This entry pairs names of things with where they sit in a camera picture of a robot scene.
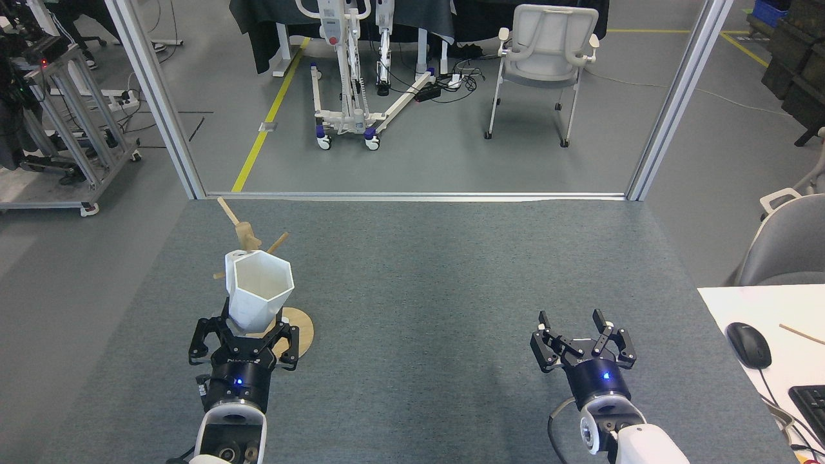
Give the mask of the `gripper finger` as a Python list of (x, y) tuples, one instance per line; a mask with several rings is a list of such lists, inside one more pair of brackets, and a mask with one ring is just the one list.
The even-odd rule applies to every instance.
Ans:
[(209, 347), (206, 344), (206, 338), (210, 334), (215, 334), (220, 344), (223, 343), (223, 332), (226, 329), (224, 318), (221, 316), (213, 316), (209, 319), (200, 318), (195, 324), (195, 329), (192, 335), (191, 343), (188, 349), (188, 363), (190, 365), (200, 365), (204, 362), (199, 362), (209, 353)]
[(294, 371), (300, 358), (300, 327), (275, 321), (260, 338), (260, 366), (272, 372), (277, 362)]
[(542, 372), (549, 373), (560, 365), (571, 366), (572, 362), (565, 361), (566, 354), (577, 360), (583, 358), (583, 349), (574, 346), (574, 341), (551, 328), (546, 311), (539, 312), (538, 322), (530, 338), (530, 347)]
[(631, 369), (636, 363), (636, 349), (632, 344), (630, 333), (626, 329), (616, 328), (608, 321), (601, 309), (593, 311), (593, 320), (600, 335), (596, 338), (593, 346), (593, 355), (602, 356), (607, 351), (608, 342), (613, 342), (617, 347), (616, 362), (620, 368)]

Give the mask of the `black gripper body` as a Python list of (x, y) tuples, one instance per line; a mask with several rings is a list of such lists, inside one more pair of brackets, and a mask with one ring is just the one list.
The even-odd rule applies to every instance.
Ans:
[(221, 402), (244, 400), (266, 413), (275, 357), (262, 338), (220, 336), (210, 362), (206, 393), (201, 394), (204, 411)]
[(579, 411), (596, 396), (618, 394), (628, 400), (632, 399), (615, 360), (573, 358), (570, 362), (565, 358), (565, 375)]

